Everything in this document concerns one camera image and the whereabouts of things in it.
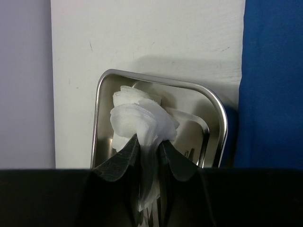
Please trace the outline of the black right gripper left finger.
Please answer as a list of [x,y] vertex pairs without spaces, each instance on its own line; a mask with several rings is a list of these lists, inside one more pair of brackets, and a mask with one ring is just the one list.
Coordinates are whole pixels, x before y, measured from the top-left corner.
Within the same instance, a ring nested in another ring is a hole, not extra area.
[[134,135],[122,150],[88,175],[78,211],[78,226],[137,226],[139,190],[140,145]]

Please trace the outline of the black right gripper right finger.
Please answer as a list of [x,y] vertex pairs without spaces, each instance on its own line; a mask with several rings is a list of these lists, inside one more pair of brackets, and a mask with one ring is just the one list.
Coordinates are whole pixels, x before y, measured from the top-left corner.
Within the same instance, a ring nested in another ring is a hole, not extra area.
[[216,227],[207,183],[198,166],[169,142],[158,148],[160,226]]

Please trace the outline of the stainless steel tray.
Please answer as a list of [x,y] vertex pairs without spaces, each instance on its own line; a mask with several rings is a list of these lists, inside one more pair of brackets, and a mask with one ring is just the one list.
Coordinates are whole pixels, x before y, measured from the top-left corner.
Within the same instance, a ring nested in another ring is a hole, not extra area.
[[174,147],[182,154],[188,152],[199,167],[219,167],[228,135],[228,119],[220,98],[209,88],[186,82],[140,73],[105,71],[97,86],[92,168],[102,164],[116,151],[112,147],[113,129],[110,111],[113,94],[121,86],[130,86],[161,97],[161,106],[178,122]]

